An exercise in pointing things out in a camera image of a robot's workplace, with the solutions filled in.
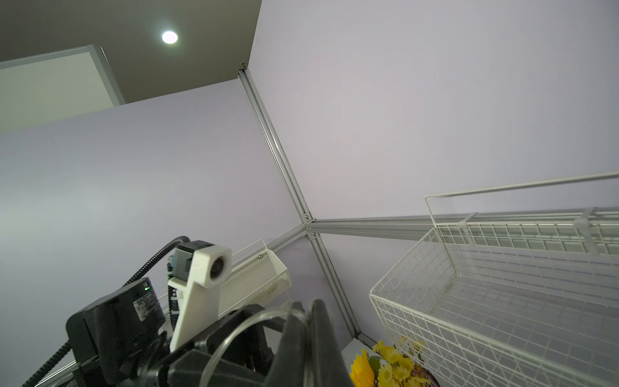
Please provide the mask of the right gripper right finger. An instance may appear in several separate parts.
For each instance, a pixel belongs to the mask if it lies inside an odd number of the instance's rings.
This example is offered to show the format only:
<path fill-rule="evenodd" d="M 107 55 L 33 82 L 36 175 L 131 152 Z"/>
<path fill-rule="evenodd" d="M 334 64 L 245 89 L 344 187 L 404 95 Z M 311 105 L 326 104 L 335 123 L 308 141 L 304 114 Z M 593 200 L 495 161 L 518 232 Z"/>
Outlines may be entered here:
<path fill-rule="evenodd" d="M 315 299 L 309 311 L 309 375 L 312 386 L 353 386 L 326 303 Z"/>

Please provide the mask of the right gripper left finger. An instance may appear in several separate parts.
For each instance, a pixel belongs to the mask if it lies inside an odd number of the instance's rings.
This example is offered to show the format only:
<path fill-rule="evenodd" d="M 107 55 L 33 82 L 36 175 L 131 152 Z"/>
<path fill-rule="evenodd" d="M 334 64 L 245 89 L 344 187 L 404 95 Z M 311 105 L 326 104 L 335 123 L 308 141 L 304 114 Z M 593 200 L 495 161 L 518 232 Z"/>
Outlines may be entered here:
<path fill-rule="evenodd" d="M 300 302 L 293 303 L 264 386 L 303 386 L 308 349 L 309 318 Z"/>

